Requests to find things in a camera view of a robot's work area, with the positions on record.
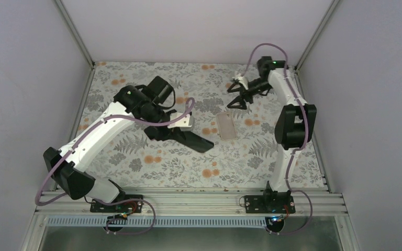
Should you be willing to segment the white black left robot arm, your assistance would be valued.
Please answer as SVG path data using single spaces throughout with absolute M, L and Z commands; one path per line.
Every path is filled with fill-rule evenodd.
M 150 140 L 173 140 L 199 153 L 212 149 L 213 142 L 191 131 L 193 98 L 187 100 L 183 113 L 163 106 L 174 94 L 174 88 L 159 76 L 148 85 L 123 87 L 80 135 L 58 150 L 49 147 L 44 152 L 49 171 L 46 180 L 53 179 L 73 200 L 90 197 L 117 212 L 125 204 L 123 189 L 109 179 L 91 176 L 86 170 L 95 156 L 124 129 L 135 123 L 145 124 L 144 132 Z

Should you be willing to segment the beige phone case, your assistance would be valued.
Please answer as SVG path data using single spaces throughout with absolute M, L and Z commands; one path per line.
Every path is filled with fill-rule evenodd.
M 224 141 L 235 140 L 238 138 L 233 115 L 230 111 L 216 114 L 217 125 L 220 138 Z

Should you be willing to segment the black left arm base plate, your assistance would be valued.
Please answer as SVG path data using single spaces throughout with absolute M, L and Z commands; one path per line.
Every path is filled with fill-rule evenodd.
M 141 213 L 143 195 L 125 195 L 121 201 L 129 200 L 129 202 L 116 203 L 115 205 L 108 206 L 97 202 L 95 199 L 91 202 L 91 213 L 114 213 L 114 214 L 131 214 Z

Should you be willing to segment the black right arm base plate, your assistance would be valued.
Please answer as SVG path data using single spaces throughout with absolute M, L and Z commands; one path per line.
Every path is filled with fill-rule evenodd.
M 263 195 L 246 195 L 239 199 L 238 204 L 245 208 L 247 214 L 296 213 L 293 197 L 286 195 L 278 195 L 270 199 Z

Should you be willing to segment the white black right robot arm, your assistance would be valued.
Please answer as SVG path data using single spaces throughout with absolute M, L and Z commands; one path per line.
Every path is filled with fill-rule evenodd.
M 227 107 L 245 110 L 247 104 L 253 103 L 255 95 L 266 96 L 271 89 L 283 107 L 274 129 L 277 158 L 272 179 L 266 183 L 261 196 L 245 196 L 245 208 L 247 213 L 293 213 L 289 176 L 311 140 L 317 108 L 304 100 L 293 86 L 286 61 L 263 56 L 257 62 L 257 69 L 259 77 L 252 81 L 240 73 L 235 74 L 227 91 L 237 92 L 238 96 Z

